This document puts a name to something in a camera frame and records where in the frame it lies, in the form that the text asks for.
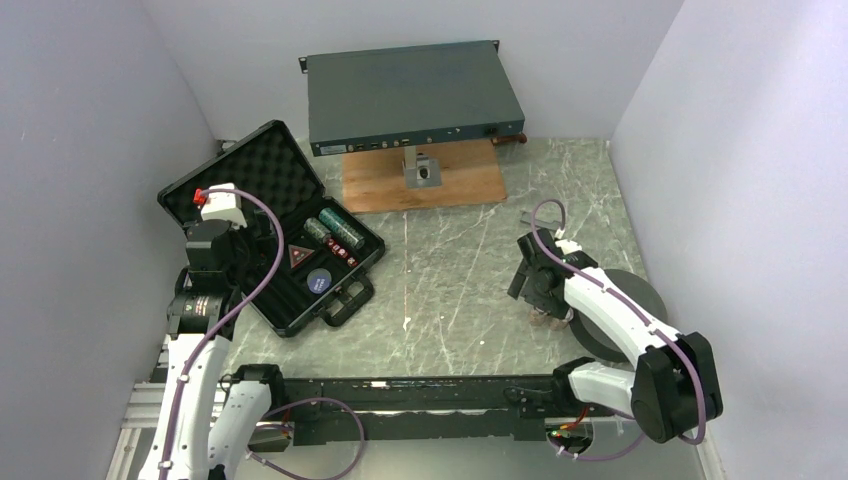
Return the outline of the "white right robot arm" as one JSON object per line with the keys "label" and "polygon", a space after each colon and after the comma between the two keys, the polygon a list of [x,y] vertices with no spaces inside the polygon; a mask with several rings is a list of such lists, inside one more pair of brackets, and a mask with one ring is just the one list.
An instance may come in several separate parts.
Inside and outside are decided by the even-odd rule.
{"label": "white right robot arm", "polygon": [[722,415],[713,349],[702,334],[683,334],[651,314],[575,242],[542,229],[521,236],[517,246],[521,260],[509,296],[552,319],[594,324],[630,366],[581,357],[557,367],[550,391],[557,411],[603,406],[633,418],[656,443],[701,434]]}

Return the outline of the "orange poker chip stack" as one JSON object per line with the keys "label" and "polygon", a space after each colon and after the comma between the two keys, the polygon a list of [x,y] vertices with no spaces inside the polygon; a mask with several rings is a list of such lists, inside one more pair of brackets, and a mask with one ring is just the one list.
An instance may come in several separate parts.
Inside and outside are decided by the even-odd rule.
{"label": "orange poker chip stack", "polygon": [[528,316],[528,321],[534,327],[542,327],[548,325],[550,318],[548,315],[543,313],[531,312]]}
{"label": "orange poker chip stack", "polygon": [[552,331],[564,330],[570,324],[568,319],[551,318],[548,322],[548,328]]}

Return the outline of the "black poker set case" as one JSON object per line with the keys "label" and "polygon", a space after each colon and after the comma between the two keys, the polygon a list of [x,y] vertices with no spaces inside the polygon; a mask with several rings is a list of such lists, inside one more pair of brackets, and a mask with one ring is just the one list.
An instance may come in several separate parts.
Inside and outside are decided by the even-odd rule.
{"label": "black poker set case", "polygon": [[[198,188],[234,183],[266,204],[281,223],[286,252],[273,279],[259,293],[253,304],[280,337],[292,337],[312,320],[321,319],[331,327],[344,325],[374,295],[367,277],[370,267],[385,253],[385,242],[372,229],[356,218],[339,201],[326,192],[307,156],[281,120],[270,120],[214,158],[193,169],[157,195],[159,205],[183,229],[200,222],[200,212],[193,197]],[[361,249],[353,248],[347,239],[333,232],[332,240],[355,258],[359,264],[349,267],[327,244],[321,244],[304,230],[307,218],[319,220],[319,212],[332,208],[349,226],[366,239]],[[250,226],[261,220],[273,225],[259,207],[247,202],[245,217]],[[290,244],[308,247],[315,254],[298,269],[291,270],[287,255]],[[329,270],[333,285],[320,295],[311,293],[306,277],[316,268]]]}

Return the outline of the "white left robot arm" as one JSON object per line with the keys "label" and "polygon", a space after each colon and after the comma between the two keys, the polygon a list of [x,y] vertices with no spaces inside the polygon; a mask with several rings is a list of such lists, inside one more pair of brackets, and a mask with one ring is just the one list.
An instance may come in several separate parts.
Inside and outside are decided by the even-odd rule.
{"label": "white left robot arm", "polygon": [[226,220],[189,227],[187,266],[167,309],[168,366],[156,430],[141,479],[232,479],[260,418],[287,406],[280,369],[240,367],[219,414],[213,412],[234,324],[245,306],[235,281],[247,262],[238,228]]}

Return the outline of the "black triangular all-in button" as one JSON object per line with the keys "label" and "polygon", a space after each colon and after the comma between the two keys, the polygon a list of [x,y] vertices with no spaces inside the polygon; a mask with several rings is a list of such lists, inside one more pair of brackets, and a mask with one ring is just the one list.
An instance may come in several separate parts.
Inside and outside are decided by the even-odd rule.
{"label": "black triangular all-in button", "polygon": [[289,259],[290,269],[298,269],[306,260],[310,259],[314,254],[314,249],[294,244],[288,245],[287,255]]}

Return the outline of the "blue small blind button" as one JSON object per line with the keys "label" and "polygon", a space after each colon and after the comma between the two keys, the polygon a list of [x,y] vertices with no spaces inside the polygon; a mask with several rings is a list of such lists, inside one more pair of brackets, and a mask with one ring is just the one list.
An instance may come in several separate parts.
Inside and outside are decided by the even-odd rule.
{"label": "blue small blind button", "polygon": [[308,273],[306,283],[311,293],[320,295],[329,290],[333,285],[333,277],[329,270],[316,268]]}

